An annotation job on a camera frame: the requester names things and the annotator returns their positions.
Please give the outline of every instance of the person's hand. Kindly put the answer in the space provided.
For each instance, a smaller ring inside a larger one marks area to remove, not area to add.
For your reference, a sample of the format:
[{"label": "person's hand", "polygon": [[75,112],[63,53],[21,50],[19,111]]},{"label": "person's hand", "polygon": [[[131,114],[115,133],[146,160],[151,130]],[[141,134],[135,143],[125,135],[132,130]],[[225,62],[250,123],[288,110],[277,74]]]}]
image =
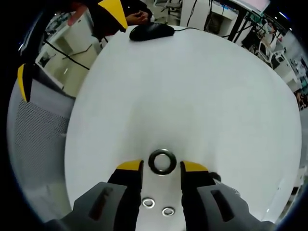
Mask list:
[{"label": "person's hand", "polygon": [[127,24],[130,25],[139,25],[141,23],[140,12],[132,13],[126,17]]},{"label": "person's hand", "polygon": [[141,24],[145,24],[149,22],[149,14],[147,12],[144,11],[139,11],[141,16]]},{"label": "person's hand", "polygon": [[148,16],[149,16],[148,13],[139,11],[138,13],[133,13],[127,16],[126,21],[128,25],[146,24],[149,22]]}]

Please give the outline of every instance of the person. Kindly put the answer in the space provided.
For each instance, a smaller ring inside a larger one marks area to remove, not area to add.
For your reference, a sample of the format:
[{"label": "person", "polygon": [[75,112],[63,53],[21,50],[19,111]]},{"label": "person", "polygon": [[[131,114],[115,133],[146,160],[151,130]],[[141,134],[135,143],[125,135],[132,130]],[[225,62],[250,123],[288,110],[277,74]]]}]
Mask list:
[{"label": "person", "polygon": [[[140,0],[120,1],[129,26],[150,23],[153,13],[145,3]],[[81,2],[72,2],[68,11],[75,11],[75,13],[68,19],[67,24],[72,26],[87,9],[87,6]],[[103,8],[89,8],[89,12],[93,20],[93,35],[98,40],[102,40],[105,36],[114,35],[119,30],[117,21],[106,14]]]},{"label": "person", "polygon": [[269,51],[273,52],[276,48],[276,43],[277,43],[277,36],[276,36],[277,28],[274,24],[268,22],[264,26],[264,29],[266,31],[266,34],[262,41],[267,46],[267,53],[269,53]]},{"label": "person", "polygon": [[152,12],[145,3],[140,0],[121,0],[127,24],[140,25],[151,21]]}]

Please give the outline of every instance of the metal washer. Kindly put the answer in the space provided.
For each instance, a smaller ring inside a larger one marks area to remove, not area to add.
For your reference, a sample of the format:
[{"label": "metal washer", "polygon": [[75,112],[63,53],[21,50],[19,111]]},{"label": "metal washer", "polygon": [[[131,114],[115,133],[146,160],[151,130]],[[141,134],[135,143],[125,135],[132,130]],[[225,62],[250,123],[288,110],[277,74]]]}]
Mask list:
[{"label": "metal washer", "polygon": [[[156,168],[154,164],[155,158],[159,155],[166,155],[170,159],[170,166],[166,170],[159,170]],[[168,151],[167,149],[158,149],[152,152],[152,154],[149,157],[148,164],[153,173],[159,176],[163,176],[171,173],[175,169],[177,165],[177,159],[175,158],[175,155],[171,151]]]},{"label": "metal washer", "polygon": [[173,214],[175,214],[175,209],[172,208],[172,207],[166,207],[166,208],[163,209],[162,214],[163,214],[163,216],[165,216],[165,217],[170,217],[170,216],[172,216]]},{"label": "metal washer", "polygon": [[146,208],[153,208],[155,206],[155,200],[153,200],[152,198],[143,198],[142,200],[142,205]]}]

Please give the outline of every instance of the small metal washer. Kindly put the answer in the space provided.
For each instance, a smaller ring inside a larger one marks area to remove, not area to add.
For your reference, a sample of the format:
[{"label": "small metal washer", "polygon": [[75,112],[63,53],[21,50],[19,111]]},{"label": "small metal washer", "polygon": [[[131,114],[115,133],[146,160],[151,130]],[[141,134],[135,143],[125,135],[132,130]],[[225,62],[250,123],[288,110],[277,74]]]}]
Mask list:
[{"label": "small metal washer", "polygon": [[152,198],[143,198],[142,199],[142,205],[146,208],[153,208],[155,206],[155,200],[153,200]]},{"label": "small metal washer", "polygon": [[175,209],[172,207],[166,207],[163,209],[162,214],[165,217],[170,217],[175,213]]}]

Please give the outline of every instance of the desk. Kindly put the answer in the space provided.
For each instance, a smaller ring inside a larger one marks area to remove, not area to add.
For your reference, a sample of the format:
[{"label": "desk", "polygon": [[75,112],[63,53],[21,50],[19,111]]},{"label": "desk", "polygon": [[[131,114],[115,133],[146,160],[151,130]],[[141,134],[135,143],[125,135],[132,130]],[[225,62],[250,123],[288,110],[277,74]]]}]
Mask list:
[{"label": "desk", "polygon": [[[166,148],[178,163],[186,159],[218,172],[256,218],[275,220],[301,154],[299,111],[287,85],[256,56],[218,36],[191,29],[132,42],[131,29],[103,49],[76,99],[65,145],[71,206],[116,166],[142,158],[141,196],[156,205],[140,207],[136,230],[185,230],[179,165],[166,176],[147,165],[154,150]],[[163,217],[165,206],[176,213]]]}]

